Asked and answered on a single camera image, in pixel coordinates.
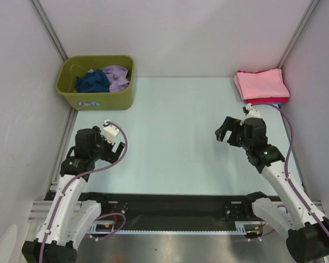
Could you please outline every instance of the blue cloth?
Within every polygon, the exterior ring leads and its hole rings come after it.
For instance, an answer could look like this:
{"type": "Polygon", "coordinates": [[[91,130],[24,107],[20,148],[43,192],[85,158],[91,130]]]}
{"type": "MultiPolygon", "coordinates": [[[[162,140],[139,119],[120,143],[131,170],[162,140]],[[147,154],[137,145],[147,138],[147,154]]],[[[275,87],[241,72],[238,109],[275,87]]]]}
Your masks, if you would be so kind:
{"type": "Polygon", "coordinates": [[[110,92],[110,81],[102,70],[87,73],[84,77],[76,79],[77,92],[110,92]]]}

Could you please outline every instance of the table top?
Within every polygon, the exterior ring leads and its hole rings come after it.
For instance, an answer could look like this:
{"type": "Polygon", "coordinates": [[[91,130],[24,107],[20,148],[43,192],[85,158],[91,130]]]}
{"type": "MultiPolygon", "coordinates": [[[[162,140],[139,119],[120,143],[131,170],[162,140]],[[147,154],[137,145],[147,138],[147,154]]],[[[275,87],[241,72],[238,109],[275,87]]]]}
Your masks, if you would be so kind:
{"type": "MultiPolygon", "coordinates": [[[[262,191],[276,195],[242,148],[215,139],[214,131],[226,116],[244,117],[244,102],[232,78],[137,78],[134,82],[134,104],[128,110],[77,115],[70,147],[79,129],[101,127],[106,119],[119,124],[129,141],[124,159],[92,174],[85,192],[246,195],[262,191]]],[[[285,156],[289,140],[280,113],[269,106],[257,107],[266,122],[269,143],[285,156]]],[[[98,161],[95,168],[106,165],[98,161]]],[[[289,166],[300,183],[293,156],[289,166]]]]}

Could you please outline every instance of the stack of folded clothes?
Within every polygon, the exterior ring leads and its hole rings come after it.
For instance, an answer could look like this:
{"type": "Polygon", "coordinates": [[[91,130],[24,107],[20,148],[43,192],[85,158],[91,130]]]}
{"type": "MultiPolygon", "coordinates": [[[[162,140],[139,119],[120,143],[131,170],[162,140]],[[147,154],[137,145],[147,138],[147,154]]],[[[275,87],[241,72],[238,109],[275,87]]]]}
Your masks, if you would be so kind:
{"type": "Polygon", "coordinates": [[[238,71],[234,81],[246,103],[268,102],[280,105],[289,101],[289,91],[283,83],[281,70],[277,68],[255,73],[238,71]]]}

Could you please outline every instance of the plastic bin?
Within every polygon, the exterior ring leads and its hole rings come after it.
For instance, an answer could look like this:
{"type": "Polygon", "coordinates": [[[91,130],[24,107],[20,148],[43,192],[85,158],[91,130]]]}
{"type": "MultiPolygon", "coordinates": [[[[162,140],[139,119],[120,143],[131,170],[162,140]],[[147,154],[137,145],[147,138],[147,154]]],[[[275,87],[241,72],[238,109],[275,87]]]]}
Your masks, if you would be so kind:
{"type": "Polygon", "coordinates": [[[125,55],[74,56],[67,59],[59,73],[56,90],[76,110],[126,110],[133,103],[134,61],[125,55]],[[75,90],[76,77],[83,77],[91,68],[97,70],[110,65],[128,69],[128,88],[115,93],[78,93],[75,90]]]}

